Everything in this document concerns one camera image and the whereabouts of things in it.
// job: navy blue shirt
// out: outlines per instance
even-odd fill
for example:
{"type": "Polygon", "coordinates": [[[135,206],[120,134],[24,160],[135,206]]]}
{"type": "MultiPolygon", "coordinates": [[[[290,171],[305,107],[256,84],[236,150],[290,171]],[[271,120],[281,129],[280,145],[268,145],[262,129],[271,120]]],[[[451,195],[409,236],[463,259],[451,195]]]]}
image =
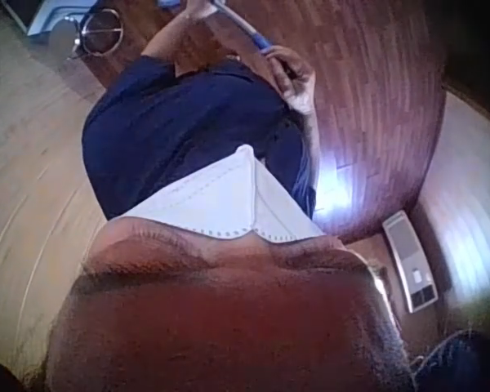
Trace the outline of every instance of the navy blue shirt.
{"type": "Polygon", "coordinates": [[[107,219],[244,144],[312,217],[301,120],[237,61],[177,78],[173,64],[142,56],[96,104],[82,135],[85,168],[107,219]]]}

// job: hand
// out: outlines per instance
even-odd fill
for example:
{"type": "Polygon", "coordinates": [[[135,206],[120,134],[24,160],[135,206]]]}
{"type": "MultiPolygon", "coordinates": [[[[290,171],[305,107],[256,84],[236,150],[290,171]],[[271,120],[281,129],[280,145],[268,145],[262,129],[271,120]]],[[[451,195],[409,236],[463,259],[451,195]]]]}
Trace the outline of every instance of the hand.
{"type": "Polygon", "coordinates": [[[202,20],[218,11],[209,0],[187,0],[184,13],[194,20],[202,20]]]}
{"type": "Polygon", "coordinates": [[[305,116],[313,114],[316,73],[310,64],[287,47],[274,46],[264,54],[278,89],[289,106],[305,116]],[[296,78],[291,80],[283,66],[290,68],[296,78]]]}

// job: air conditioner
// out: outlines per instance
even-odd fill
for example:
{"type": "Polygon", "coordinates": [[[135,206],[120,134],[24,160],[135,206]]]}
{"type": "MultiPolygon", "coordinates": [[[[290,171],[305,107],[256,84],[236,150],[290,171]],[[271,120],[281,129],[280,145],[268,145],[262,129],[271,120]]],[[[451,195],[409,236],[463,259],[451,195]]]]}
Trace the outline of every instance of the air conditioner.
{"type": "Polygon", "coordinates": [[[419,238],[404,211],[383,222],[410,313],[438,300],[438,290],[419,238]]]}

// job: white face mask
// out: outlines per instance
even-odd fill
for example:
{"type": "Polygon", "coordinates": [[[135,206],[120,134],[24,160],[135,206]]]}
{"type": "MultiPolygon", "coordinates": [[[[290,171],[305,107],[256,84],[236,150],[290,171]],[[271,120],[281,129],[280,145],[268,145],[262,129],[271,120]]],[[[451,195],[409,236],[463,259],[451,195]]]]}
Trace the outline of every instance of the white face mask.
{"type": "Polygon", "coordinates": [[[251,231],[272,243],[324,235],[258,162],[250,145],[166,186],[123,216],[221,239],[251,231]]]}

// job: wooden ceiling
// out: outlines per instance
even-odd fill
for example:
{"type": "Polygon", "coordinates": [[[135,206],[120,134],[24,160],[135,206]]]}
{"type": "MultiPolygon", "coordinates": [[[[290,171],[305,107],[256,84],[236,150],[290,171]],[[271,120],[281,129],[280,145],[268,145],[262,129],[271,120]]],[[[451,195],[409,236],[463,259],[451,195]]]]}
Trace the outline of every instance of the wooden ceiling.
{"type": "MultiPolygon", "coordinates": [[[[100,0],[126,27],[120,48],[86,58],[108,86],[172,17],[154,0],[100,0]]],[[[350,242],[373,234],[409,209],[425,177],[443,115],[443,51],[423,2],[410,0],[228,0],[271,41],[309,59],[318,75],[316,102],[322,171],[315,221],[350,242]]],[[[197,26],[178,55],[182,70],[217,62],[222,46],[266,78],[253,45],[224,16],[197,26]]]]}

